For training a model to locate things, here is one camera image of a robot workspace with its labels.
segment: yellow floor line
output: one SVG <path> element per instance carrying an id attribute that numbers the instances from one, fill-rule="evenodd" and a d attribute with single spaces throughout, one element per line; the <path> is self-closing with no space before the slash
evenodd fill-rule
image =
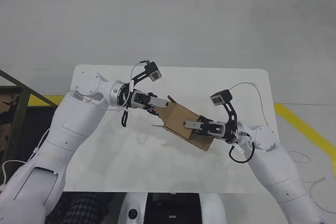
<path id="1" fill-rule="evenodd" d="M 63 96 L 56 96 L 56 95 L 45 95 L 45 97 L 57 105 L 59 105 L 63 99 Z M 31 95 L 29 100 L 29 106 L 49 106 L 49 105 L 40 100 L 39 98 L 37 98 L 36 96 Z"/>
<path id="2" fill-rule="evenodd" d="M 275 113 L 284 118 L 330 158 L 336 180 L 336 147 L 282 104 L 274 104 Z"/>

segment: white table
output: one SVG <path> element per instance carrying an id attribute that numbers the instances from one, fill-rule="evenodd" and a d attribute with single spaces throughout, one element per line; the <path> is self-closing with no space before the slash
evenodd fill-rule
<path id="1" fill-rule="evenodd" d="M 108 80 L 128 81 L 131 66 L 79 65 L 72 86 L 85 73 L 95 71 Z M 264 112 L 277 133 L 266 71 L 259 69 L 159 67 L 163 78 L 146 79 L 136 88 L 160 98 L 171 95 L 178 103 L 213 120 L 227 120 L 223 106 L 210 96 L 240 82 L 254 82 L 262 95 Z M 134 74 L 143 71 L 138 67 Z M 259 95 L 250 85 L 231 90 L 238 120 L 263 125 Z M 199 192 L 266 193 L 247 164 L 228 157 L 230 146 L 214 140 L 204 152 L 159 127 L 162 121 L 143 110 L 129 111 L 127 127 L 122 111 L 108 111 L 92 136 L 77 150 L 67 169 L 65 191 L 91 192 Z M 243 160 L 242 154 L 233 153 Z"/>

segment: plaid shirt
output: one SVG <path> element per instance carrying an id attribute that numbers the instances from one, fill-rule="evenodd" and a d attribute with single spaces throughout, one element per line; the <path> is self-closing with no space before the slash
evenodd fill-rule
<path id="1" fill-rule="evenodd" d="M 64 192 L 45 224 L 100 224 L 114 193 Z"/>

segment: concrete floor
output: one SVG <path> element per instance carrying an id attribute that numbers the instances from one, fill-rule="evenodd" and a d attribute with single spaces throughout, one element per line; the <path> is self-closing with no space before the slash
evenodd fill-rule
<path id="1" fill-rule="evenodd" d="M 265 69 L 274 102 L 336 146 L 336 0 L 0 0 L 0 68 L 41 94 L 65 94 L 78 64 L 145 58 L 160 66 Z M 277 122 L 286 149 L 312 159 L 297 165 L 302 178 L 327 177 L 315 200 L 336 211 L 327 155 L 278 115 Z M 232 223 L 266 223 L 278 213 L 239 208 L 227 206 Z M 336 223 L 336 214 L 328 218 Z"/>

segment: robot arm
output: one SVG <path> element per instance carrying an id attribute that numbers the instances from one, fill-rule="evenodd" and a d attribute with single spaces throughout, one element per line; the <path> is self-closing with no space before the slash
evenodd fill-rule
<path id="1" fill-rule="evenodd" d="M 230 157 L 238 163 L 249 164 L 256 178 L 279 204 L 289 224 L 327 223 L 302 186 L 294 162 L 276 140 L 273 131 L 268 126 L 249 128 L 238 122 L 231 99 L 229 90 L 211 96 L 215 105 L 224 105 L 229 115 L 228 122 L 213 122 L 200 117 L 197 122 L 187 120 L 184 125 L 193 129 L 195 134 L 213 136 L 233 144 Z M 234 148 L 244 152 L 245 161 L 231 156 Z"/>
<path id="2" fill-rule="evenodd" d="M 145 62 L 140 80 L 143 75 L 153 81 L 159 79 L 155 63 Z M 152 93 L 129 90 L 129 83 L 107 81 L 97 73 L 82 76 L 57 108 L 49 134 L 36 155 L 1 186 L 0 223 L 44 223 L 63 192 L 72 156 L 95 131 L 109 107 L 140 108 L 152 113 L 153 107 L 167 105 Z"/>

